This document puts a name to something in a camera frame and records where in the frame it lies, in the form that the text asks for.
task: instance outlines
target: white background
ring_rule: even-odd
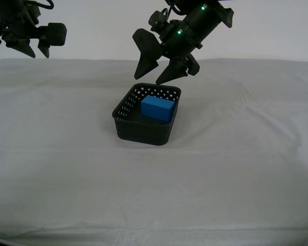
[[[63,22],[65,46],[52,47],[51,58],[139,58],[132,35],[149,30],[148,19],[166,7],[164,0],[55,0],[42,9],[41,25]],[[272,58],[308,61],[308,0],[235,0],[223,2],[235,11],[234,27],[221,24],[194,52],[206,58]],[[32,41],[37,58],[43,58]],[[0,46],[1,58],[26,57]]]

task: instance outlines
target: white tablecloth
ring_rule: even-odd
[[[154,147],[111,117],[137,62],[0,60],[0,241],[308,245],[308,63],[200,63]]]

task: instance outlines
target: blue foam cube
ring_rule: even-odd
[[[142,115],[169,122],[175,108],[175,102],[153,96],[147,96],[141,103]]]

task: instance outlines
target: black basket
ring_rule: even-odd
[[[170,122],[141,114],[141,101],[148,95],[176,102]],[[177,87],[134,85],[112,113],[119,138],[157,146],[166,144],[174,125],[180,95],[181,90]]]

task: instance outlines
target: cable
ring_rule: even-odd
[[[26,0],[24,1],[26,4],[31,4],[31,5],[36,5],[38,7],[41,7],[41,8],[44,8],[44,9],[53,9],[54,7],[54,4],[52,2],[52,0],[46,0],[50,5],[44,5],[44,4],[41,4],[41,3],[38,3],[36,1],[30,1],[30,0]]]
[[[167,0],[167,3],[170,5],[170,9],[173,9],[174,13],[176,13],[177,15],[185,15],[186,13],[183,13],[182,11],[180,11],[179,9],[176,8],[176,3],[175,0]]]

